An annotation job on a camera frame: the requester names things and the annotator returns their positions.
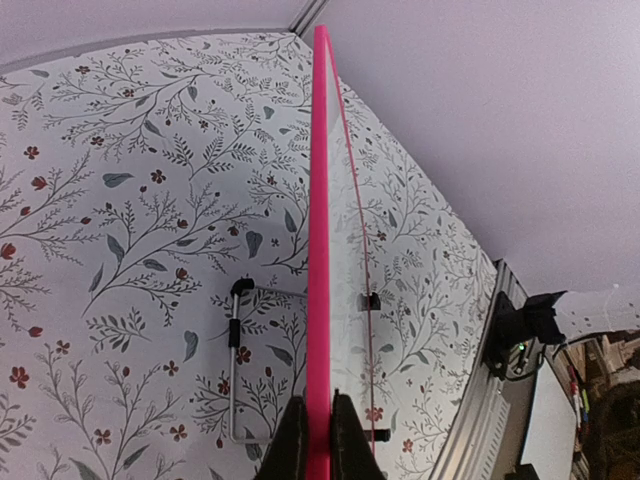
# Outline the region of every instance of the black mount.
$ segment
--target black mount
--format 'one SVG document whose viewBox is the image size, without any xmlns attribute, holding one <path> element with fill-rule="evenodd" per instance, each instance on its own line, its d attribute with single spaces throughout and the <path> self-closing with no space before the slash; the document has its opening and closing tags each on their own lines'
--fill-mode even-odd
<svg viewBox="0 0 640 480">
<path fill-rule="evenodd" d="M 382 302 L 377 293 L 373 292 L 369 298 L 363 294 L 358 295 L 358 311 L 366 312 L 367 309 L 372 312 L 382 309 Z"/>
</svg>

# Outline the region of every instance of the metal rod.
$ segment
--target metal rod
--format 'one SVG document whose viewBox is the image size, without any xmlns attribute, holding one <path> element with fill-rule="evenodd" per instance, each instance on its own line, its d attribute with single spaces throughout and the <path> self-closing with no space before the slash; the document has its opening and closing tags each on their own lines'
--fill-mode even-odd
<svg viewBox="0 0 640 480">
<path fill-rule="evenodd" d="M 238 318 L 238 310 L 240 309 L 240 296 L 233 296 L 233 318 Z M 229 358 L 229 438 L 233 443 L 239 445 L 248 444 L 267 444 L 271 442 L 271 437 L 268 438 L 246 438 L 238 437 L 236 435 L 236 347 L 230 348 Z"/>
<path fill-rule="evenodd" d="M 271 287 L 263 287 L 261 285 L 256 285 L 254 288 L 256 290 L 264 290 L 265 292 L 279 293 L 280 295 L 286 295 L 287 297 L 307 298 L 307 295 L 304 293 L 289 292 L 287 290 L 280 290 L 280 289 L 271 288 Z"/>
</svg>

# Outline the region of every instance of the floral wallpaper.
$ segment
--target floral wallpaper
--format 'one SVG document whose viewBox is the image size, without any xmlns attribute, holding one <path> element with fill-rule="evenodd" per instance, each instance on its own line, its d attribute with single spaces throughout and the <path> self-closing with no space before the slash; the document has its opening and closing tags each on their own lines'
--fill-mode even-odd
<svg viewBox="0 0 640 480">
<path fill-rule="evenodd" d="M 495 283 L 471 234 L 346 85 L 389 478 L 426 479 Z M 229 290 L 305 293 L 311 51 L 290 34 L 150 41 L 0 76 L 0 478 L 235 480 Z M 241 299 L 236 431 L 306 383 L 306 302 Z M 357 345 L 352 353 L 360 354 Z"/>
</svg>

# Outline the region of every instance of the black clip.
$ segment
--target black clip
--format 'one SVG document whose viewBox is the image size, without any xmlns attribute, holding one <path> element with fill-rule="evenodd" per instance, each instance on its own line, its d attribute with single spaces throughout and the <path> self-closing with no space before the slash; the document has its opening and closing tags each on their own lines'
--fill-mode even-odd
<svg viewBox="0 0 640 480">
<path fill-rule="evenodd" d="M 367 437 L 367 441 L 371 441 L 371 430 L 365 430 L 364 436 Z M 375 429 L 373 431 L 373 441 L 374 442 L 388 442 L 391 440 L 391 430 L 388 428 L 385 429 Z"/>
<path fill-rule="evenodd" d="M 368 299 L 366 295 L 358 295 L 358 311 L 366 312 L 367 309 L 372 312 L 382 309 L 382 302 L 380 302 L 380 297 L 377 293 L 373 292 Z"/>
</svg>

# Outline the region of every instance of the red flower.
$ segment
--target red flower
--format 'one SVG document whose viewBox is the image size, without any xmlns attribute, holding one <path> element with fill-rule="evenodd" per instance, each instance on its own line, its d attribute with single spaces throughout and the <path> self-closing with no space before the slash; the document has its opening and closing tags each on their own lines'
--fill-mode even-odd
<svg viewBox="0 0 640 480">
<path fill-rule="evenodd" d="M 160 185 L 167 179 L 165 175 L 163 175 L 162 170 L 158 169 L 155 172 L 151 172 L 151 180 Z"/>
<path fill-rule="evenodd" d="M 34 179 L 31 180 L 31 186 L 33 186 L 36 190 L 42 190 L 47 186 L 47 181 L 44 177 L 34 177 Z"/>
<path fill-rule="evenodd" d="M 27 382 L 29 381 L 29 375 L 27 375 L 24 367 L 13 367 L 11 369 L 11 376 L 9 377 L 11 383 L 17 383 L 18 388 L 27 388 Z"/>
<path fill-rule="evenodd" d="M 16 253 L 16 247 L 13 246 L 13 243 L 5 243 L 0 248 L 0 257 L 5 260 L 13 260 L 14 253 Z"/>
<path fill-rule="evenodd" d="M 384 412 L 384 409 L 382 407 L 380 408 L 373 407 L 373 414 L 371 413 L 371 410 L 368 408 L 364 411 L 364 413 L 367 414 L 367 420 L 373 419 L 374 422 L 382 420 L 383 412 Z"/>
<path fill-rule="evenodd" d="M 69 347 L 71 347 L 71 344 L 69 342 L 64 343 L 62 340 L 58 340 L 56 342 L 56 345 L 58 345 L 58 347 L 56 348 L 56 353 L 61 353 L 63 355 L 69 353 Z"/>
<path fill-rule="evenodd" d="M 42 335 L 42 329 L 40 327 L 31 327 L 29 330 L 29 336 L 32 338 L 38 338 Z"/>
<path fill-rule="evenodd" d="M 251 350 L 247 347 L 240 347 L 240 350 L 238 350 L 238 353 L 236 354 L 236 361 L 238 362 L 238 365 L 249 363 L 251 361 Z"/>
<path fill-rule="evenodd" d="M 173 439 L 176 442 L 179 442 L 180 440 L 184 440 L 185 438 L 187 438 L 186 428 L 183 424 L 180 424 L 178 428 L 171 427 L 171 429 L 169 430 L 169 433 L 173 435 Z"/>
<path fill-rule="evenodd" d="M 222 382 L 218 384 L 218 393 L 220 395 L 229 395 L 230 390 L 231 389 L 228 380 L 222 380 Z"/>
<path fill-rule="evenodd" d="M 109 445 L 111 443 L 111 430 L 105 430 L 104 432 L 102 432 L 99 428 L 93 432 L 93 434 L 98 437 L 96 438 L 96 443 L 98 445 L 102 445 L 103 443 L 105 445 Z"/>
<path fill-rule="evenodd" d="M 176 269 L 176 278 L 178 280 L 184 280 L 189 276 L 189 272 L 187 272 L 184 268 Z"/>
<path fill-rule="evenodd" d="M 29 158 L 29 160 L 35 160 L 36 157 L 40 155 L 40 151 L 38 150 L 38 147 L 27 147 L 24 154 Z"/>
<path fill-rule="evenodd" d="M 169 374 L 170 377 L 173 377 L 176 373 L 178 373 L 178 366 L 175 364 L 173 360 L 169 362 L 169 365 L 165 365 L 162 369 Z"/>
</svg>

